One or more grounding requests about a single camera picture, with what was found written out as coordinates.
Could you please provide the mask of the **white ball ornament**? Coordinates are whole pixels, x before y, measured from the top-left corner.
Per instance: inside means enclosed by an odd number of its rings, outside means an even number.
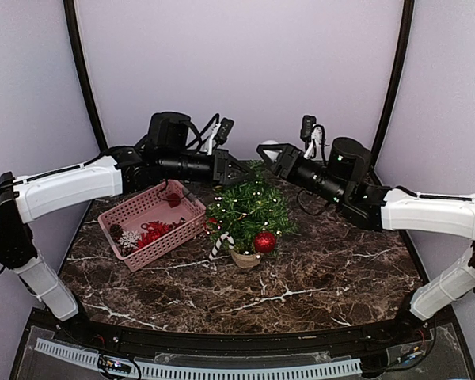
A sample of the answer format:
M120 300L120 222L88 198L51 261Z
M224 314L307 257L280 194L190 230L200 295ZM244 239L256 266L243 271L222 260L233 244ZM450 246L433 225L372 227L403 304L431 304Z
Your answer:
M266 140L264 141L261 146L263 147L264 154L273 162L275 162L282 152L280 148L277 148L276 145L278 143L275 140Z

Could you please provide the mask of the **small green christmas tree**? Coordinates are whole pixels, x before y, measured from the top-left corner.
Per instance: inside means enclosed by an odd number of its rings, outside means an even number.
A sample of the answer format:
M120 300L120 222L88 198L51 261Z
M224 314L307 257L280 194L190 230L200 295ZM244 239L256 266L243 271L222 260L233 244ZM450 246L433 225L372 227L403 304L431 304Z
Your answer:
M234 248L239 253L258 253L253 246L254 238L262 231L276 236L276 244L283 235L297 230L288 216L287 201L282 192L268 182L262 161L251 161L253 177L240 184L215 190L215 196L207 206L207 218L215 218L221 229L210 235L214 246L225 232L234 238Z

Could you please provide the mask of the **red white candy cane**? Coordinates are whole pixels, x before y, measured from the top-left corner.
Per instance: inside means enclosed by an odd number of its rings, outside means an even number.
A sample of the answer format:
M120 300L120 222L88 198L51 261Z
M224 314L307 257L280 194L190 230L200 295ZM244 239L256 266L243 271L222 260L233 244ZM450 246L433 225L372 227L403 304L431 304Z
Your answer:
M228 248L230 250L233 250L234 249L234 246L235 246L235 242L234 242L234 238L232 236L230 236L230 234L228 232L225 232L224 234L220 235L217 239L217 241L215 242L209 256L208 256L208 260L209 261L213 261L217 254L219 253L219 250L222 248L222 244L224 241L227 241L228 243Z

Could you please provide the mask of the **pink plastic basket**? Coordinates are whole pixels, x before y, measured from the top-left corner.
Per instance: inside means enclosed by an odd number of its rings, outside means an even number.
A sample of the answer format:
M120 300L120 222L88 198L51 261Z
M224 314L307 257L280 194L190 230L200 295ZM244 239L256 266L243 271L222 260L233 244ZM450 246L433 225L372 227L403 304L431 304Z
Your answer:
M181 197L171 208L166 197ZM168 180L104 212L98 217L101 229L116 257L136 272L205 230L206 207L180 181ZM141 234L138 248L123 249L108 230L112 224Z

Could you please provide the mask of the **red ball ornament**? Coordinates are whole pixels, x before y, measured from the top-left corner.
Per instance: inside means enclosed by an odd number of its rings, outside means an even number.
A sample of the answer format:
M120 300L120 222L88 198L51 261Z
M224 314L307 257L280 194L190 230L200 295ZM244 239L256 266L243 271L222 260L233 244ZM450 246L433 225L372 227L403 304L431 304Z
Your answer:
M258 253L270 253L276 248L276 236L269 231L262 231L254 238L253 246Z

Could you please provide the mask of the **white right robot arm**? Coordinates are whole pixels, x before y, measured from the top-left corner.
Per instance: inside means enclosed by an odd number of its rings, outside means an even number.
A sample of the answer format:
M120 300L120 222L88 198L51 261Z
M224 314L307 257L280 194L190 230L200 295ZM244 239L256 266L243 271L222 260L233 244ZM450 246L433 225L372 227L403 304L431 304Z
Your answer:
M475 193L452 196L368 184L371 152L347 137L333 141L327 163L305 158L290 143L266 142L257 152L275 176L335 205L362 230L415 231L466 240L453 264L404 298L388 327L393 342L407 342L421 322L475 288Z

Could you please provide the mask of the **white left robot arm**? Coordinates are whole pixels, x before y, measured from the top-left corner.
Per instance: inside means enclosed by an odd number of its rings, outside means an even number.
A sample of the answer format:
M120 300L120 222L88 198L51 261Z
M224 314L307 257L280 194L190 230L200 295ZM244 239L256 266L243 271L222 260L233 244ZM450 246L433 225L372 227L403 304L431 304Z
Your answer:
M157 112L134 146L113 146L80 164L30 177L0 176L0 264L15 272L32 294L61 321L79 345L96 338L74 294L46 263L29 223L98 198L128 195L167 180L237 184L251 170L222 149L234 121L214 115L209 136L179 112Z

